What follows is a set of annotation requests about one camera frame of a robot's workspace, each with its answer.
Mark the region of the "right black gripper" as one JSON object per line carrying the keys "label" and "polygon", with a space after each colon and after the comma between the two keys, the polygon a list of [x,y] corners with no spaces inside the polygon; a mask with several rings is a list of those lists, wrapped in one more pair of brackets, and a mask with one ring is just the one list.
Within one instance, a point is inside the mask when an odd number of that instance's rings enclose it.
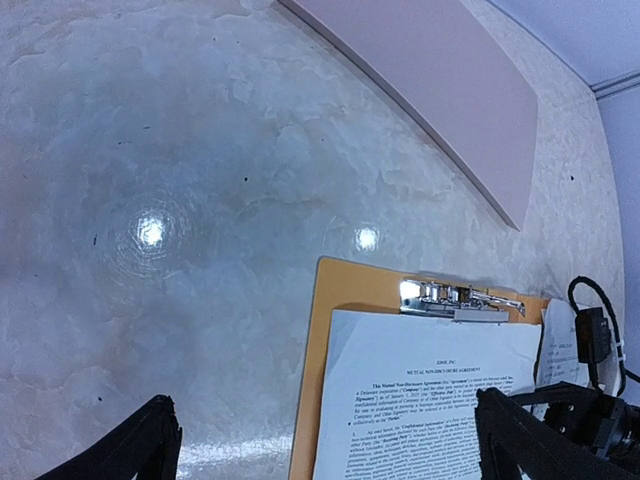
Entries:
{"label": "right black gripper", "polygon": [[599,458],[639,457],[639,408],[568,382],[512,395],[521,406],[549,404],[544,423]]}

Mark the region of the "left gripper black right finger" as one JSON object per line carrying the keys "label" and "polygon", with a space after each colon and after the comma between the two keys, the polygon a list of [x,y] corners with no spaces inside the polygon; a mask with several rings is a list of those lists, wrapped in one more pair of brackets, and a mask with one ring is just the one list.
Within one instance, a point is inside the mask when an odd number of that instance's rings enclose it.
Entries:
{"label": "left gripper black right finger", "polygon": [[599,458],[544,423],[549,404],[521,406],[478,390],[475,423],[483,479],[637,479],[638,458]]}

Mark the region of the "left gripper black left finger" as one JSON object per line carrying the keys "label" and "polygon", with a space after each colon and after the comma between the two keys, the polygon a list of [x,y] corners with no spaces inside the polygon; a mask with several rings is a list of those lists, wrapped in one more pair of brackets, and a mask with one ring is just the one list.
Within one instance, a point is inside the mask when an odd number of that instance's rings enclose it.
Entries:
{"label": "left gripper black left finger", "polygon": [[183,430],[174,402],[156,395],[87,450],[43,479],[174,479]]}

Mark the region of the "white printed sheet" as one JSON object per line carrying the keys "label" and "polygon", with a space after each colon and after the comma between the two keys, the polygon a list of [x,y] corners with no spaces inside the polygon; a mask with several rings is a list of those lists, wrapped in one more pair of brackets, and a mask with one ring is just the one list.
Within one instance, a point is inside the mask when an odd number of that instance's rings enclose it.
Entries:
{"label": "white printed sheet", "polygon": [[575,317],[571,305],[563,300],[552,299],[547,305],[535,377],[537,388],[559,382],[589,386],[588,367],[578,361]]}

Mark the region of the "white printed sheet dense text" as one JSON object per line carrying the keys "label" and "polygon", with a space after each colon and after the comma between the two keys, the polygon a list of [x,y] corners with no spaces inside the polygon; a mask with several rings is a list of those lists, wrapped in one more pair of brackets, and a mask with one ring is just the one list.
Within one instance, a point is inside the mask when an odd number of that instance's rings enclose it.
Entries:
{"label": "white printed sheet dense text", "polygon": [[541,328],[336,310],[316,479],[478,479],[476,393],[534,388]]}

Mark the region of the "orange folder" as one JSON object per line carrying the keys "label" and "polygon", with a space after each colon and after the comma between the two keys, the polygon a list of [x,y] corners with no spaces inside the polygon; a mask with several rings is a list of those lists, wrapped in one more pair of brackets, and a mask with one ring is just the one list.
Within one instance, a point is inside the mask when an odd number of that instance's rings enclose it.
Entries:
{"label": "orange folder", "polygon": [[289,469],[291,479],[313,476],[332,312],[343,309],[398,315],[403,280],[455,283],[330,257],[319,260]]}

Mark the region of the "pink-brown file folder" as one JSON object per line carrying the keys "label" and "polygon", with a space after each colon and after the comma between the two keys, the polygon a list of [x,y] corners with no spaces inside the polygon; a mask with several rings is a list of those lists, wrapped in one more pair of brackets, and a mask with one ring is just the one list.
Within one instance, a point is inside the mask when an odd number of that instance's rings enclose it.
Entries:
{"label": "pink-brown file folder", "polygon": [[459,1],[287,1],[425,130],[515,230],[529,205],[534,90]]}

